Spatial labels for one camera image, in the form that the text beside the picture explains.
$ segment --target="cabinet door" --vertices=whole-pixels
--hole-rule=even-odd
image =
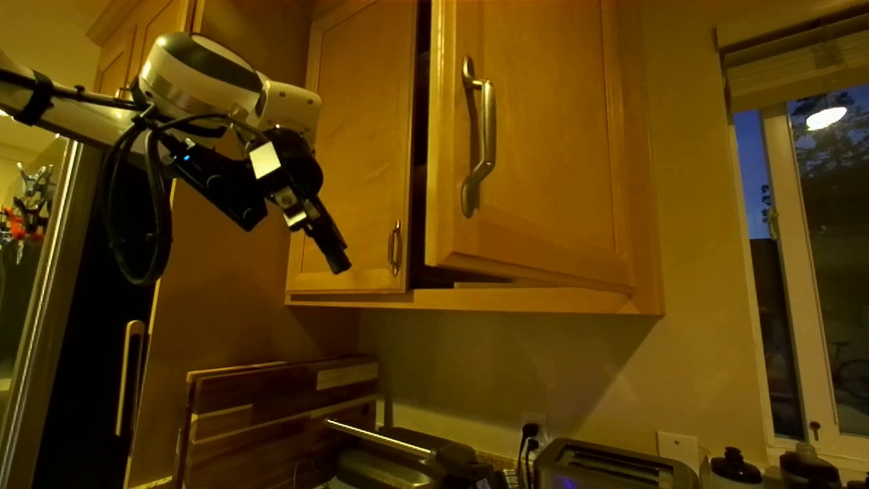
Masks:
[[[619,65],[603,3],[433,0],[429,266],[630,290]],[[460,187],[486,153],[483,94],[463,89],[463,58],[494,96],[494,170],[471,214]]]
[[[122,96],[130,84],[135,31],[114,32],[114,38],[101,50],[94,89],[107,96]]]
[[[346,0],[311,23],[306,88],[321,94],[323,205],[353,270],[331,274],[291,239],[291,295],[398,295],[406,282],[416,3]]]

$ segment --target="upper cabinet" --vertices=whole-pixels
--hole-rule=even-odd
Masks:
[[[411,69],[416,3],[346,0],[311,23],[306,88],[323,96],[321,197],[353,250],[353,270],[331,274],[316,246],[299,233],[291,239],[291,290],[403,290]]]
[[[637,32],[617,0],[321,3],[315,153],[353,270],[292,239],[288,301],[660,312]]]

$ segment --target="refrigerator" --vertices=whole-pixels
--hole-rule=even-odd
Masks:
[[[107,250],[106,151],[65,141],[53,180],[45,233],[1,257],[0,297],[16,289],[19,307],[0,304],[0,487],[110,489],[122,487],[143,371],[145,339],[132,326],[149,322],[154,289],[130,286]],[[124,166],[114,190],[137,224],[143,175]]]

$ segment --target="cutting board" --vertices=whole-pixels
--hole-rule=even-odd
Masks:
[[[179,437],[187,489],[302,489],[331,479],[350,444],[323,428],[373,428],[376,361],[243,364],[187,373]]]

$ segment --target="cabinet handle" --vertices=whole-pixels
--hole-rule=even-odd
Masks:
[[[401,271],[401,224],[398,221],[388,233],[388,265],[391,265],[391,274]]]
[[[475,118],[469,127],[477,137],[471,141],[471,155],[477,164],[469,170],[469,175],[460,183],[460,214],[471,217],[471,213],[481,206],[481,185],[494,170],[494,94],[489,80],[475,77],[469,58],[463,58],[460,81],[463,81],[469,118]]]

